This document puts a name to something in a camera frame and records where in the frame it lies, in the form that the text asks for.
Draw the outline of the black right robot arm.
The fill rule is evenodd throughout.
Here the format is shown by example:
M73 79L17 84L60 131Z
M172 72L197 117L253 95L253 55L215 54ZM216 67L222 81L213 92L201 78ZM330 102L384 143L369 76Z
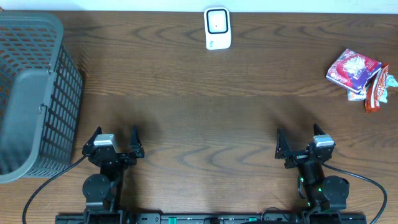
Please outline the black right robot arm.
M322 164L332 158L335 142L317 124L314 137L304 150L291 150L287 137L277 130L275 158L285 161L286 169L298 169L299 181L309 204L308 210L297 215L300 223L341 223L341 211L346 209L349 182L336 175L326 176Z

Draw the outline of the small orange box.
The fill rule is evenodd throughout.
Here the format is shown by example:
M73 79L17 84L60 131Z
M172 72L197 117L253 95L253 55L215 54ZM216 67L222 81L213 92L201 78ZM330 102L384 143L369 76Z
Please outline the small orange box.
M347 91L348 101L363 101L366 99L366 89L361 90L359 93L354 93L352 91Z

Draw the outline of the white barcode scanner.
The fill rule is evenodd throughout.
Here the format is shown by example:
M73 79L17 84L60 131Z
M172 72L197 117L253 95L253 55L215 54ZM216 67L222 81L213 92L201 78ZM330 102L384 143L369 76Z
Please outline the white barcode scanner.
M210 7L204 11L205 40L208 50L223 50L231 46L231 21L225 7Z

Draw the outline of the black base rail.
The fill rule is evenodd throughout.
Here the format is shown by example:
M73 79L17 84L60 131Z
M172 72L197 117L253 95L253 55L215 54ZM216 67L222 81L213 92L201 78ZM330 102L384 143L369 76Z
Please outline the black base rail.
M298 216L281 213L265 215L161 215L158 213L140 213L129 215L57 215L56 224L73 223L126 223L126 224L239 224L239 223L302 223Z

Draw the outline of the orange red chocolate bar wrapper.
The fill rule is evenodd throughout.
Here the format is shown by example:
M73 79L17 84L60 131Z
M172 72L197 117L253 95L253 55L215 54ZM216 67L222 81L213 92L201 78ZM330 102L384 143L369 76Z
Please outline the orange red chocolate bar wrapper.
M374 76L371 84L368 87L366 92L366 100L365 100L365 113L377 112L380 110L381 103L386 103L387 100L387 74L389 71L389 64L385 63L382 65L382 68Z

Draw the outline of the dark grey plastic basket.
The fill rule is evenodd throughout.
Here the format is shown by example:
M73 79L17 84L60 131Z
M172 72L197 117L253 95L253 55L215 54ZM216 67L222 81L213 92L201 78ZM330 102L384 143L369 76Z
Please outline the dark grey plastic basket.
M1 13L1 182L53 177L72 159L83 77L47 13Z

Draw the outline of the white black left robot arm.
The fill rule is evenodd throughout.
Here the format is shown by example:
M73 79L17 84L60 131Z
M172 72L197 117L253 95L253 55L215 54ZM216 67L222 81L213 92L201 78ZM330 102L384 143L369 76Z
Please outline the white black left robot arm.
M120 206L124 172L145 154L136 126L132 128L129 148L129 152L118 152L115 136L103 134L100 127L83 146L82 154L100 168L100 172L89 176L82 187L86 198L84 223L136 222L134 214Z

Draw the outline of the red purple snack bag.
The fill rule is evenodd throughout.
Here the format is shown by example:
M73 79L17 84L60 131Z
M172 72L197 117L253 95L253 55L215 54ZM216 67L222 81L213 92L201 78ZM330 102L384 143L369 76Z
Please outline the red purple snack bag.
M359 94L381 67L381 62L346 49L328 69L326 79Z

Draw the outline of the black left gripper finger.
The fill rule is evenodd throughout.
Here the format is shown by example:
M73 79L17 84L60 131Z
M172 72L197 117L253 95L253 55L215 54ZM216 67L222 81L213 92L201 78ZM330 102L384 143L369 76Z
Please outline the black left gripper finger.
M136 125L134 125L132 128L132 135L129 142L129 148L134 153L136 158L144 158L145 156L144 147L139 139Z
M83 152L92 152L94 149L94 141L97 137L97 135L102 134L102 129L100 126L96 128L96 131L94 134L89 138L89 140L86 142L86 144L83 146Z

